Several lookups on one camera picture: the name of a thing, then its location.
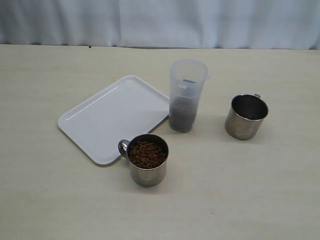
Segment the white plastic tray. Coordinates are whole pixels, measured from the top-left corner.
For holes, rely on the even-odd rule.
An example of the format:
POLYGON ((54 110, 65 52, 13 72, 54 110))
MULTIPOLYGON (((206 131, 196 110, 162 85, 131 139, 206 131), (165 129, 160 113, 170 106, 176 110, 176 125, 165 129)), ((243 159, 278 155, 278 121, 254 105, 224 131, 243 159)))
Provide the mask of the white plastic tray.
POLYGON ((168 114, 168 96, 127 75, 61 115, 57 125, 95 164, 106 166, 120 157, 120 140, 149 133, 168 114))

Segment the steel mug with pellets left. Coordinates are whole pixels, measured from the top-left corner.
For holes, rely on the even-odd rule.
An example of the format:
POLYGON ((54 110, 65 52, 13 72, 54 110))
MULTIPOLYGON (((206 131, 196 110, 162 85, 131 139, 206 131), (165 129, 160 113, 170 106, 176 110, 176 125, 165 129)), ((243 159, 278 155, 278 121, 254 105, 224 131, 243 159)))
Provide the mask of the steel mug with pellets left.
POLYGON ((164 180, 169 146, 160 136, 146 133, 130 141, 122 139, 118 151, 128 160, 130 176, 139 186, 154 187, 164 180))

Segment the translucent plastic container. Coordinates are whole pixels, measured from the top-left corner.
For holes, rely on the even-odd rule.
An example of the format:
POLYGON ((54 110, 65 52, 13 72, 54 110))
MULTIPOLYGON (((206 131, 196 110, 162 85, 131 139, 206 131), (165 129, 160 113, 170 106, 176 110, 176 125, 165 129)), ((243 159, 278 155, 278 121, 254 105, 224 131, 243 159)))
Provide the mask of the translucent plastic container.
POLYGON ((200 96, 210 79, 208 67, 198 60, 179 59, 169 68, 169 126, 178 132, 192 130, 200 96))

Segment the white curtain backdrop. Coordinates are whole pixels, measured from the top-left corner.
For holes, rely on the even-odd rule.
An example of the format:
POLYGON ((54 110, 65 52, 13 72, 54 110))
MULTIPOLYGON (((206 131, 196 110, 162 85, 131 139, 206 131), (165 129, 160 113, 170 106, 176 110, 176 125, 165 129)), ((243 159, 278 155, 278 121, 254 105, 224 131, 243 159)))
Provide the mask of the white curtain backdrop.
POLYGON ((3 0, 3 44, 319 49, 317 0, 3 0))

